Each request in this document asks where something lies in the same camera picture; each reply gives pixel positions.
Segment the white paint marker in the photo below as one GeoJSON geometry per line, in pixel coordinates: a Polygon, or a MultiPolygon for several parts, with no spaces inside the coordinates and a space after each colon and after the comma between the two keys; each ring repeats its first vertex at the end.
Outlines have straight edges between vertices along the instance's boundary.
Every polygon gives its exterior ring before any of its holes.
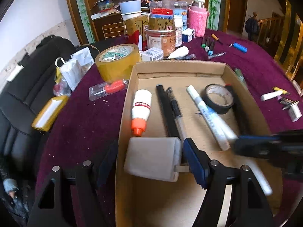
{"type": "Polygon", "coordinates": [[[206,124],[208,125],[209,129],[211,130],[211,133],[213,134],[216,142],[220,146],[220,148],[223,151],[226,151],[230,148],[230,144],[227,140],[227,137],[225,136],[224,132],[220,128],[219,124],[215,122],[213,113],[209,111],[207,105],[197,92],[197,90],[192,86],[189,85],[186,88],[187,93],[195,103],[198,110],[201,112],[206,124]]]}

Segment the black marker red cap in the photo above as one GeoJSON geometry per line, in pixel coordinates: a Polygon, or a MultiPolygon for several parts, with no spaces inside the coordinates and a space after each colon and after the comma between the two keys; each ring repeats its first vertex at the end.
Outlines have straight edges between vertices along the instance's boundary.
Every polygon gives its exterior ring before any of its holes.
{"type": "Polygon", "coordinates": [[[236,94],[234,88],[232,85],[226,85],[225,88],[231,93],[234,104],[232,106],[232,110],[234,112],[234,116],[236,119],[236,122],[238,124],[240,135],[249,135],[250,134],[250,127],[248,123],[248,118],[246,116],[246,113],[243,109],[243,106],[241,104],[241,101],[236,94]]]}

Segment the black gel pen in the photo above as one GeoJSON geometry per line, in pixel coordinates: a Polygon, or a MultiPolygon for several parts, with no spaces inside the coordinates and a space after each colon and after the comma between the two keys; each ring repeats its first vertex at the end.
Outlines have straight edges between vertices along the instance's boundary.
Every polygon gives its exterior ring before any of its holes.
{"type": "Polygon", "coordinates": [[[178,101],[173,93],[172,87],[167,88],[166,93],[169,98],[170,106],[171,106],[172,111],[175,116],[175,123],[177,125],[177,129],[178,129],[178,132],[180,135],[180,140],[182,142],[184,142],[186,140],[186,138],[188,137],[188,135],[186,133],[183,116],[182,116],[178,101]]]}

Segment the white glue bottle orange cap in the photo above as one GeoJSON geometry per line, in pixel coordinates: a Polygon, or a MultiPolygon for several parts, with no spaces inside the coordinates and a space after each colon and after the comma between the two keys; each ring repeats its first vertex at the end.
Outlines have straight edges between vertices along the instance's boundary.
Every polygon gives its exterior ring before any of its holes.
{"type": "Polygon", "coordinates": [[[142,136],[151,112],[152,93],[145,89],[135,92],[131,109],[131,129],[134,136],[142,136]]]}

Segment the black marker pink cap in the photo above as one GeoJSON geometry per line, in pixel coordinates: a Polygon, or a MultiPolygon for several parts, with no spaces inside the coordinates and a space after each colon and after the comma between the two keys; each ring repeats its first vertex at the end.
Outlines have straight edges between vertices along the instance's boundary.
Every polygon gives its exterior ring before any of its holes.
{"type": "Polygon", "coordinates": [[[277,100],[280,104],[283,105],[282,110],[289,109],[292,106],[299,103],[299,100],[293,101],[293,100],[290,100],[290,99],[287,99],[287,98],[284,98],[284,97],[281,97],[281,96],[278,96],[277,100]]]}

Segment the red cutter in case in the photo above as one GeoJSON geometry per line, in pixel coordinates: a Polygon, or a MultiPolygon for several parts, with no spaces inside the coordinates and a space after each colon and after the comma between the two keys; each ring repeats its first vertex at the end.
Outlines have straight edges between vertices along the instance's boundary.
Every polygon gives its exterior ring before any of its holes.
{"type": "Polygon", "coordinates": [[[128,88],[128,79],[119,79],[111,84],[103,82],[101,84],[92,86],[89,88],[88,98],[90,101],[94,101],[105,96],[120,92],[128,88]]]}

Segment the yellow flat box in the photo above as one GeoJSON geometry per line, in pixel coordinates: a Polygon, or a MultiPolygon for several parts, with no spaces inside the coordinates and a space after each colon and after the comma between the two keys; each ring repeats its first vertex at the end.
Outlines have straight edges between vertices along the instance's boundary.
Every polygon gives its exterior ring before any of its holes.
{"type": "Polygon", "coordinates": [[[68,99],[69,97],[65,95],[51,98],[38,113],[31,127],[39,131],[48,132],[61,110],[65,107],[68,99]]]}

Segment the white paper bag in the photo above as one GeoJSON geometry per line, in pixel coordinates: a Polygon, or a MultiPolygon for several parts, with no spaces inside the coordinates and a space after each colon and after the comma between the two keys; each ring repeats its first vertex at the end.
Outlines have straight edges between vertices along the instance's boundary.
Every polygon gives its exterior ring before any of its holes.
{"type": "Polygon", "coordinates": [[[63,58],[57,58],[54,64],[60,70],[73,92],[84,76],[83,69],[78,60],[76,58],[71,58],[69,61],[64,61],[63,58]]]}

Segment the yellow packing tape roll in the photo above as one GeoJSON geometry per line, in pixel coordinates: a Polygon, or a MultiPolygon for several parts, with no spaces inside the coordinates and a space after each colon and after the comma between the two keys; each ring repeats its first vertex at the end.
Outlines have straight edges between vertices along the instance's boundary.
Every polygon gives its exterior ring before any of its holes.
{"type": "Polygon", "coordinates": [[[135,44],[121,44],[99,53],[95,64],[105,82],[129,79],[133,66],[140,61],[139,48],[135,44]]]}

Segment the black leather sofa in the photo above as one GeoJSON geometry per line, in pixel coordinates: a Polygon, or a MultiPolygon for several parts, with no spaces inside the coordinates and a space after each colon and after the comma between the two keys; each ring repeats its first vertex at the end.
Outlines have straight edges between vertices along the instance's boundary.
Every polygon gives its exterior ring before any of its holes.
{"type": "Polygon", "coordinates": [[[20,61],[23,70],[1,92],[1,155],[15,163],[34,156],[41,135],[31,124],[54,96],[55,60],[68,60],[75,50],[70,40],[51,35],[20,61]]]}

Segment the silver ballpoint pen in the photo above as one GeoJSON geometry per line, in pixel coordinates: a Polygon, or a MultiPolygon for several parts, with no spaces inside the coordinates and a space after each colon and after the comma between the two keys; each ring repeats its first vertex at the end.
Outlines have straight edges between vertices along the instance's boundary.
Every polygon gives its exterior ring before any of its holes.
{"type": "Polygon", "coordinates": [[[225,54],[226,54],[226,52],[216,53],[216,54],[208,56],[208,59],[218,58],[218,57],[224,56],[225,54]]]}

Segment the black marker blue cap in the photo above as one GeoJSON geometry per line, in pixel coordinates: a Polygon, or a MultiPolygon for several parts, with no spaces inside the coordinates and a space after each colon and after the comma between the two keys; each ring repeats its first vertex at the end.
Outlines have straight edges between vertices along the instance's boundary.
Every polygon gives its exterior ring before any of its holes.
{"type": "Polygon", "coordinates": [[[213,41],[211,42],[210,47],[209,47],[209,51],[208,51],[208,56],[213,55],[213,53],[214,53],[215,42],[216,42],[215,40],[213,40],[213,41]]]}

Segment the blue lighter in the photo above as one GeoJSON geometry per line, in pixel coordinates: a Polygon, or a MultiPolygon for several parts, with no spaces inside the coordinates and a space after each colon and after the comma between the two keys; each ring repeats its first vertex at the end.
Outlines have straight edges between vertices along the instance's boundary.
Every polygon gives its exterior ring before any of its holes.
{"type": "Polygon", "coordinates": [[[232,46],[243,53],[247,53],[247,51],[248,51],[248,49],[246,47],[244,47],[243,45],[236,43],[236,42],[234,42],[232,44],[232,46]]]}

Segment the black marker green cap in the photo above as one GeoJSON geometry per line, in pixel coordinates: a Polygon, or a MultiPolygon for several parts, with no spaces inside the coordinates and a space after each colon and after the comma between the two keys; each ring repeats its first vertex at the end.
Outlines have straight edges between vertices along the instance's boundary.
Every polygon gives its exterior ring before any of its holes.
{"type": "Polygon", "coordinates": [[[204,36],[203,38],[202,38],[202,41],[201,41],[201,48],[202,49],[204,49],[205,47],[206,47],[206,36],[204,36]]]}

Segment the small white blue box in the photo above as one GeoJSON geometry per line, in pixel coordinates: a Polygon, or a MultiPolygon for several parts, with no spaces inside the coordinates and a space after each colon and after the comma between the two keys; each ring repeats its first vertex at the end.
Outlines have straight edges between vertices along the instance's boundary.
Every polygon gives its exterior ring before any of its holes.
{"type": "Polygon", "coordinates": [[[193,38],[195,38],[195,29],[187,28],[182,31],[182,41],[184,43],[189,43],[193,38]]]}

